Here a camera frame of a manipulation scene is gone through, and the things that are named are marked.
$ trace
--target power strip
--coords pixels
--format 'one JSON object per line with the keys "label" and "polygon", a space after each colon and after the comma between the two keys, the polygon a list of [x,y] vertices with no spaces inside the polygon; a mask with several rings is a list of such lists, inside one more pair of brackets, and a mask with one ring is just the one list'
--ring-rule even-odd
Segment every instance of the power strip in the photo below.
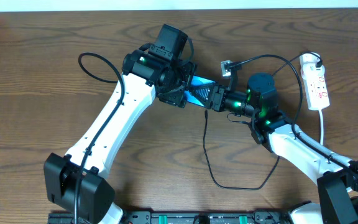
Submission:
{"label": "power strip", "polygon": [[303,54],[299,59],[309,110],[318,111],[328,107],[329,98],[324,77],[326,71],[324,65],[316,67],[316,63],[320,59],[312,54]]}

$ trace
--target wooden table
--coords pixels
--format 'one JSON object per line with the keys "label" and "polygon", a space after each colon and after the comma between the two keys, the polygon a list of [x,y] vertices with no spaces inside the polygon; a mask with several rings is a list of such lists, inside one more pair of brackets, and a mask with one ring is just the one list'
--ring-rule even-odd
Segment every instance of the wooden table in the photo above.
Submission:
{"label": "wooden table", "polygon": [[[193,39],[198,75],[221,83],[227,83],[220,74],[223,60],[320,53],[331,100],[323,111],[325,143],[358,159],[358,9],[0,13],[0,223],[45,223],[51,210],[61,210],[47,200],[44,161],[51,152],[64,155],[77,142],[115,87],[84,74],[78,55],[96,52],[120,69],[125,55],[153,42],[163,23]],[[244,66],[238,89],[245,90],[253,73],[272,73],[281,64],[261,59]],[[101,77],[115,78],[98,60],[85,65]],[[286,68],[275,81],[280,107],[293,117],[299,98],[295,76]],[[276,157],[226,114],[209,114],[206,145],[212,169],[222,184],[256,187]],[[318,139],[318,113],[306,102],[298,124]],[[316,186],[284,159],[262,190],[216,187],[203,154],[203,129],[202,108],[154,101],[112,166],[108,182],[116,190],[115,202],[122,208],[169,211],[318,202]]]}

